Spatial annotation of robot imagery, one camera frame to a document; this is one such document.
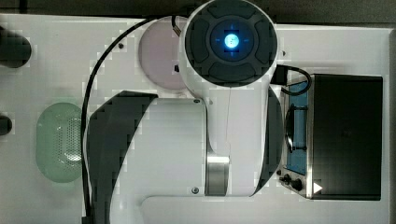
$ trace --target silver band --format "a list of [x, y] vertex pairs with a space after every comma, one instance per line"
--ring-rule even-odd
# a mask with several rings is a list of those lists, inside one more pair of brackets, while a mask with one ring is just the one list
[[217, 155], [207, 141], [205, 196], [225, 196], [230, 158]]

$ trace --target black cable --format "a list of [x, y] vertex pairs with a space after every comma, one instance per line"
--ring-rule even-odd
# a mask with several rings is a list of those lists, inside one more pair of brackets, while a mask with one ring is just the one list
[[282, 91], [284, 93], [286, 93], [287, 95], [291, 95], [291, 96], [297, 96], [297, 95], [301, 95], [301, 94], [307, 92], [309, 90], [309, 88], [311, 88], [312, 78], [309, 75], [309, 73], [305, 72], [305, 70], [298, 68], [298, 67], [288, 66], [288, 65], [284, 65], [284, 64], [278, 65], [278, 66], [283, 66], [290, 71], [298, 72], [298, 73], [304, 75], [306, 77], [306, 81], [307, 81], [307, 85], [303, 90], [297, 91], [297, 92], [292, 92], [292, 91], [286, 90], [285, 88], [282, 88]]
[[119, 37], [117, 37], [117, 39], [115, 39], [110, 46], [108, 46], [108, 48], [105, 50], [105, 52], [102, 54], [102, 56], [100, 57], [100, 59], [97, 61], [95, 67], [93, 68], [91, 75], [90, 75], [90, 79], [87, 83], [87, 90], [85, 90], [85, 95], [84, 95], [84, 102], [82, 104], [82, 112], [81, 112], [81, 133], [80, 133], [80, 148], [81, 148], [81, 158], [82, 158], [82, 187], [83, 187], [83, 192], [84, 192], [84, 204], [85, 204], [85, 213], [86, 213], [86, 217], [89, 217], [91, 215], [91, 202], [90, 202], [90, 190], [89, 190], [89, 180], [88, 180], [88, 170], [87, 167], [85, 165], [85, 157], [84, 157], [84, 152], [83, 152], [83, 148], [84, 148], [84, 133], [86, 130], [86, 125], [87, 125], [87, 109], [88, 109], [88, 102], [90, 100], [90, 95], [91, 95], [91, 89], [92, 89], [92, 84], [93, 81], [96, 77], [96, 74], [101, 66], [101, 64], [103, 63], [103, 61], [105, 60], [105, 58], [107, 57], [107, 55], [111, 52], [111, 50], [114, 49], [114, 47], [117, 46], [117, 44], [128, 34], [130, 34], [132, 31], [136, 30], [137, 28], [143, 26], [144, 24], [153, 21], [153, 20], [158, 20], [161, 17], [152, 17], [149, 19], [145, 19], [141, 22], [139, 22], [138, 24], [132, 26], [131, 28], [129, 28], [128, 30], [126, 30], [124, 33], [122, 33]]

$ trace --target screw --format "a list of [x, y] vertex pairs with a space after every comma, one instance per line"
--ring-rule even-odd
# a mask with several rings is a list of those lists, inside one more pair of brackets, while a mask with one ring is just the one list
[[197, 187], [194, 187], [194, 188], [191, 189], [191, 192], [193, 194], [197, 194], [199, 192], [199, 189]]

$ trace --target electronic device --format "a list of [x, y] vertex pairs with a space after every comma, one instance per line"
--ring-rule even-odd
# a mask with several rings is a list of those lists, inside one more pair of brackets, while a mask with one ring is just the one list
[[[286, 96], [279, 181], [314, 200], [380, 200], [382, 77], [312, 76]], [[291, 91], [306, 86], [289, 83]]]

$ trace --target black panel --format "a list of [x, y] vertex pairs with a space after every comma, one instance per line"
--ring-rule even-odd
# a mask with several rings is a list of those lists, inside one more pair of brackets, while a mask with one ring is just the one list
[[204, 20], [197, 20], [191, 28], [191, 53], [194, 60], [198, 63], [201, 63], [209, 56], [205, 48], [207, 28], [209, 28], [209, 23]]
[[274, 27], [269, 21], [259, 21], [254, 27], [259, 35], [259, 48], [256, 52], [256, 58], [263, 64], [271, 63], [270, 60], [274, 59], [276, 54], [276, 34]]
[[315, 75], [313, 199], [379, 200], [382, 77]]
[[254, 191], [256, 194], [271, 178], [279, 166], [283, 146], [283, 119], [282, 108], [273, 90], [268, 90], [268, 111], [265, 132], [264, 158], [259, 183]]
[[109, 223], [111, 197], [120, 168], [134, 132], [154, 98], [157, 95], [123, 91], [92, 114], [87, 131], [92, 217], [84, 218], [84, 222]]
[[248, 63], [238, 66], [214, 63], [209, 69], [209, 74], [219, 81], [242, 82], [254, 76], [254, 69]]
[[256, 11], [246, 2], [229, 1], [229, 0], [217, 1], [213, 3], [207, 10], [215, 18], [230, 16], [230, 15], [238, 15], [245, 19], [249, 19]]

